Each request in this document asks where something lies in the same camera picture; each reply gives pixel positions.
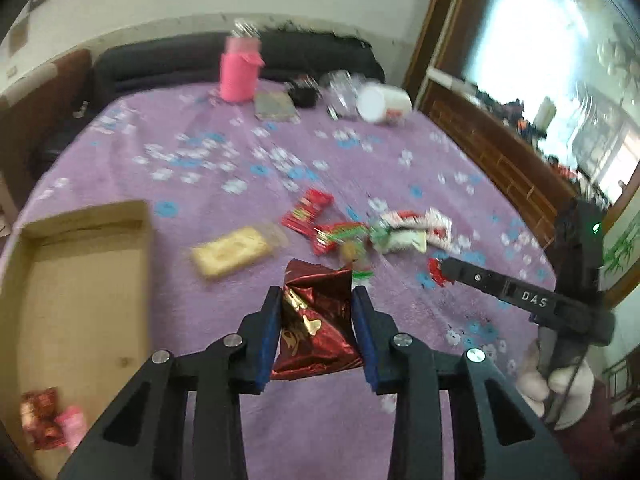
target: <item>white container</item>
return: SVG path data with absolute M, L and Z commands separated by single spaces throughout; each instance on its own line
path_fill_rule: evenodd
M 411 111 L 411 98 L 401 88 L 369 83 L 358 92 L 356 106 L 367 123 L 395 124 Z

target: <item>cardboard box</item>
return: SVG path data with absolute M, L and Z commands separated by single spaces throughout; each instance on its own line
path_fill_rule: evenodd
M 96 206 L 25 225 L 0 292 L 0 418 L 43 478 L 65 448 L 33 452 L 20 393 L 58 388 L 93 424 L 150 354 L 152 229 L 143 201 Z

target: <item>pink bottle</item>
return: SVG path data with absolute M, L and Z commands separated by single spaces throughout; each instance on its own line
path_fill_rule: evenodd
M 247 34 L 246 27 L 236 23 L 236 28 Z M 225 53 L 220 56 L 220 97 L 229 103 L 250 101 L 255 96 L 264 61 L 260 56 L 260 39 L 254 31 L 255 28 L 250 29 L 250 36 L 226 38 Z

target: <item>human hand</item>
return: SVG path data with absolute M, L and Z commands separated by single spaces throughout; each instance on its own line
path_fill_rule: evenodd
M 520 366 L 516 388 L 536 415 L 542 417 L 545 414 L 545 399 L 551 391 L 564 394 L 574 374 L 575 366 L 558 368 L 551 373 L 548 381 L 545 381 L 538 371 L 539 360 L 540 348 L 538 341 L 534 341 L 529 345 Z M 593 372 L 587 361 L 583 360 L 569 390 L 564 409 L 556 424 L 556 430 L 564 430 L 564 428 L 574 425 L 587 412 L 591 402 L 594 380 Z

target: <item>table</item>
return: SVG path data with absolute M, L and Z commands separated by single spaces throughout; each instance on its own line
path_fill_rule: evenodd
M 204 281 L 189 261 L 195 244 L 278 221 L 311 186 L 335 196 L 323 222 L 435 207 L 452 219 L 462 259 L 553 288 L 552 269 L 513 207 L 422 114 L 412 113 L 402 126 L 373 126 L 334 122 L 318 106 L 301 110 L 295 123 L 263 123 L 252 104 L 212 102 L 214 88 L 156 89 L 114 102 L 43 176 L 16 224 L 148 200 L 156 232 L 149 305 L 154 349 L 186 354 L 232 332 L 260 308 L 270 285 L 282 284 L 292 258 L 338 267 L 337 255 L 313 256 L 308 240 L 294 232 L 274 257 L 218 282 Z M 373 262 L 372 302 L 393 315 L 400 330 L 440 351 L 482 347 L 514 377 L 536 335 L 525 312 L 465 285 L 437 287 L 423 254 L 376 255 Z M 362 370 L 274 381 L 260 397 L 243 397 L 241 408 L 250 478 L 386 478 L 394 398 L 372 394 Z M 443 419 L 446 476 L 452 478 L 450 421 Z M 189 460 L 185 468 L 188 474 Z

